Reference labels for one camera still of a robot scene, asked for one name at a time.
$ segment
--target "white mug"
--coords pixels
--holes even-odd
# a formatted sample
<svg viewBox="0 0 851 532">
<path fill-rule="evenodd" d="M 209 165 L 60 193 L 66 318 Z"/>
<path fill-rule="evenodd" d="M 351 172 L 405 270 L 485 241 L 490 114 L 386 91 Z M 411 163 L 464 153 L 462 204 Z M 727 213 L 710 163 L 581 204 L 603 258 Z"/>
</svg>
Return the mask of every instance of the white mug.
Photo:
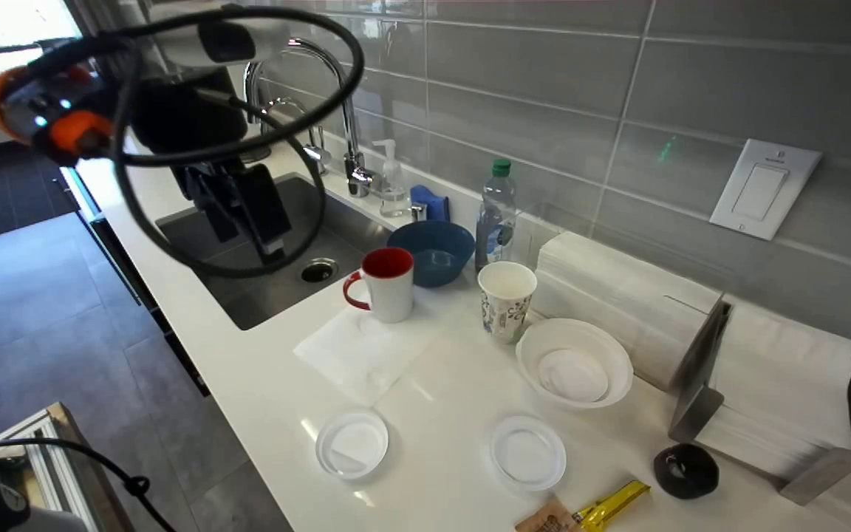
<svg viewBox="0 0 851 532">
<path fill-rule="evenodd" d="M 370 302 L 348 296 L 348 286 L 363 281 Z M 342 299 L 351 308 L 370 311 L 380 323 L 399 323 L 414 308 L 414 253 L 405 247 L 377 247 L 363 258 L 363 270 L 342 281 Z"/>
<path fill-rule="evenodd" d="M 506 346 L 515 346 L 524 326 L 532 296 L 537 290 L 537 274 L 524 264 L 487 264 L 478 271 L 482 299 L 482 326 L 485 330 Z"/>
</svg>

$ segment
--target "gray tile wall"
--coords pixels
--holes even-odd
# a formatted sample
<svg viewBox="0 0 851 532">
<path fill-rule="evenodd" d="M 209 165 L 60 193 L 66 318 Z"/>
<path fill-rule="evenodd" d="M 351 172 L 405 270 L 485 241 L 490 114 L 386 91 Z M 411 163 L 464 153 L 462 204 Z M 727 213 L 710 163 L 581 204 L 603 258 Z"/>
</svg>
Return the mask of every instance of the gray tile wall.
<svg viewBox="0 0 851 532">
<path fill-rule="evenodd" d="M 363 139 L 470 190 L 506 153 L 524 209 L 851 336 L 851 0 L 309 6 L 367 48 Z M 825 150 L 775 241 L 707 221 L 745 139 Z"/>
</svg>

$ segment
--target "wall tile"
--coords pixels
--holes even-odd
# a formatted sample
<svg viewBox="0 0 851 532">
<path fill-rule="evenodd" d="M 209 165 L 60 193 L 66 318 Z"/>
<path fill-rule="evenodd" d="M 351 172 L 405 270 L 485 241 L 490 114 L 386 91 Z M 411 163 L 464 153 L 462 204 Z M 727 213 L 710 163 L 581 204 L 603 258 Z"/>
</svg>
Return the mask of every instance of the wall tile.
<svg viewBox="0 0 851 532">
<path fill-rule="evenodd" d="M 426 26 L 414 21 L 340 17 L 363 45 L 367 69 L 426 73 Z"/>
<path fill-rule="evenodd" d="M 428 26 L 428 77 L 618 114 L 634 38 Z"/>
<path fill-rule="evenodd" d="M 658 0 L 649 32 L 851 45 L 851 0 Z"/>
<path fill-rule="evenodd" d="M 782 238 L 851 258 L 851 168 L 825 163 L 781 224 Z"/>
<path fill-rule="evenodd" d="M 428 85 L 428 129 L 603 179 L 615 120 Z"/>
<path fill-rule="evenodd" d="M 336 77 L 323 69 L 315 57 L 305 52 L 278 52 L 271 61 L 262 61 L 262 82 L 283 82 L 312 94 L 330 94 L 336 89 Z"/>
<path fill-rule="evenodd" d="M 851 336 L 851 267 L 605 193 L 597 238 Z"/>
<path fill-rule="evenodd" d="M 710 215 L 735 157 L 739 144 L 626 125 L 608 187 Z"/>
<path fill-rule="evenodd" d="M 426 120 L 426 82 L 367 71 L 360 89 L 351 94 L 357 110 L 399 117 Z"/>
<path fill-rule="evenodd" d="M 851 157 L 851 57 L 649 42 L 628 114 Z"/>
<path fill-rule="evenodd" d="M 435 17 L 640 32 L 649 0 L 428 0 Z"/>
<path fill-rule="evenodd" d="M 323 89 L 334 89 L 330 82 L 320 82 L 300 73 L 287 82 L 262 79 L 262 94 L 283 94 L 299 101 L 300 107 L 315 107 L 324 94 Z M 426 114 L 426 82 L 389 77 L 380 71 L 367 71 L 357 91 L 351 94 L 355 110 L 399 117 L 399 120 L 423 120 Z M 330 132 L 342 132 L 342 111 L 324 117 Z"/>
<path fill-rule="evenodd" d="M 355 17 L 355 15 L 330 15 L 330 17 L 360 42 L 367 69 L 426 73 L 426 23 Z M 327 30 L 290 23 L 290 32 L 296 38 L 320 45 L 340 61 L 351 61 L 345 45 Z"/>
<path fill-rule="evenodd" d="M 428 0 L 309 0 L 320 12 L 348 12 L 348 15 L 426 15 Z"/>
<path fill-rule="evenodd" d="M 423 129 L 411 129 L 402 125 L 389 125 L 377 114 L 360 114 L 363 132 L 389 132 L 402 153 L 399 160 L 423 168 L 428 173 L 439 173 L 464 190 L 482 193 L 482 182 L 490 173 L 490 160 L 498 153 L 459 144 L 451 139 L 428 135 Z M 592 219 L 600 190 L 586 179 L 574 179 L 555 172 L 544 172 L 534 165 L 515 163 L 510 173 L 518 179 L 518 206 L 546 219 L 552 224 L 581 231 Z"/>
</svg>

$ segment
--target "white container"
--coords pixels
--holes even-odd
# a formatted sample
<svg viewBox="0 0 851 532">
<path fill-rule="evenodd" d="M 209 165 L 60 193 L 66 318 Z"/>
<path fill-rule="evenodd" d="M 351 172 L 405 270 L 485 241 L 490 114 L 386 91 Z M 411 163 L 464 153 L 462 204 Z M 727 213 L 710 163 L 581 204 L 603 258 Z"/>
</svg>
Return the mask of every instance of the white container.
<svg viewBox="0 0 851 532">
<path fill-rule="evenodd" d="M 546 318 L 518 343 L 518 366 L 549 404 L 594 410 L 633 389 L 633 361 L 603 329 L 578 318 Z"/>
<path fill-rule="evenodd" d="M 537 290 L 537 274 L 524 264 L 490 264 L 478 271 L 482 299 L 482 326 L 503 343 L 515 346 L 524 326 L 532 296 Z"/>
</svg>

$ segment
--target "water bottle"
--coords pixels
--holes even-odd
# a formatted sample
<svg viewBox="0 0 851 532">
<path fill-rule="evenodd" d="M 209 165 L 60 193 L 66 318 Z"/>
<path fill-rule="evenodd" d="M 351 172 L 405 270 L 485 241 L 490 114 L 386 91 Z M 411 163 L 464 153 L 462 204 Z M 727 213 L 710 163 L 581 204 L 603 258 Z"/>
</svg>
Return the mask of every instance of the water bottle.
<svg viewBox="0 0 851 532">
<path fill-rule="evenodd" d="M 373 142 L 385 147 L 385 165 L 377 172 L 377 213 L 386 219 L 407 215 L 407 187 L 402 182 L 402 165 L 397 163 L 397 142 Z"/>
<path fill-rule="evenodd" d="M 515 227 L 518 227 L 518 209 L 515 209 L 510 160 L 498 157 L 493 160 L 490 178 L 482 190 L 482 213 L 476 224 L 476 271 L 482 271 L 485 264 L 510 258 Z"/>
</svg>

